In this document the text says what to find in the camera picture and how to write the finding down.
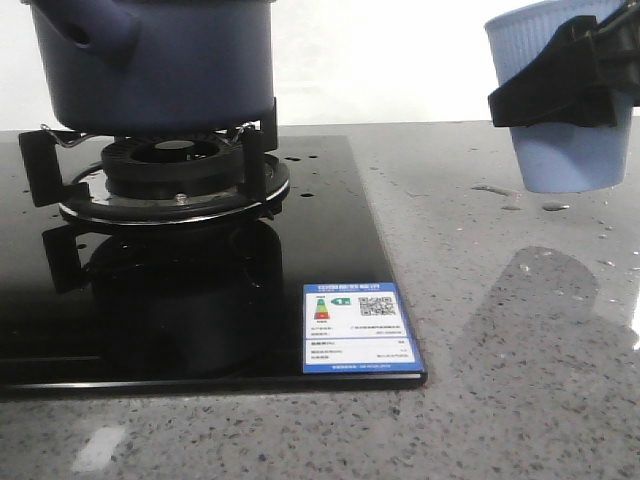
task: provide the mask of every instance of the black glass cooktop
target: black glass cooktop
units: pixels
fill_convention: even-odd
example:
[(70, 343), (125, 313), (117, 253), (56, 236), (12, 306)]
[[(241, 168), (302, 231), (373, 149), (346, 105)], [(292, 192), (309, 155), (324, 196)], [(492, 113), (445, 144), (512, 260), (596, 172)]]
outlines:
[[(326, 329), (330, 312), (350, 307), (358, 288), (393, 282), (346, 138), (281, 139), (276, 154), (291, 171), (291, 190), (273, 220), (106, 234), (67, 224), (57, 206), (33, 207), (17, 136), (3, 135), (0, 394), (340, 390), (425, 382), (415, 344), (413, 368), (396, 369), (388, 349), (361, 361), (353, 352), (342, 355), (349, 347), (336, 342), (316, 344), (329, 345), (318, 347), (315, 358), (326, 353), (324, 363), (332, 368), (305, 365), (311, 358), (305, 336), (315, 335), (309, 331)], [(61, 152), (63, 174), (73, 177), (105, 145), (86, 142)], [(310, 306), (305, 285), (320, 292)], [(326, 289), (337, 296), (325, 296)], [(374, 324), (394, 308), (384, 296), (360, 301), (360, 313)], [(400, 296), (395, 308), (402, 310)], [(304, 328), (305, 309), (315, 322), (311, 330)], [(376, 328), (395, 328), (383, 324)], [(372, 356), (389, 364), (366, 368), (362, 362)]]

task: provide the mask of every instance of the gray granite countertop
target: gray granite countertop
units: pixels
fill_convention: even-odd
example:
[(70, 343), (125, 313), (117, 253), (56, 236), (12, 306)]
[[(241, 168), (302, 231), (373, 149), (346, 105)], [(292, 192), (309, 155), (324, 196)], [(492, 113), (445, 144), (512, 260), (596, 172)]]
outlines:
[(622, 185), (565, 195), (488, 122), (282, 128), (348, 137), (428, 385), (5, 402), (0, 478), (640, 478), (635, 127)]

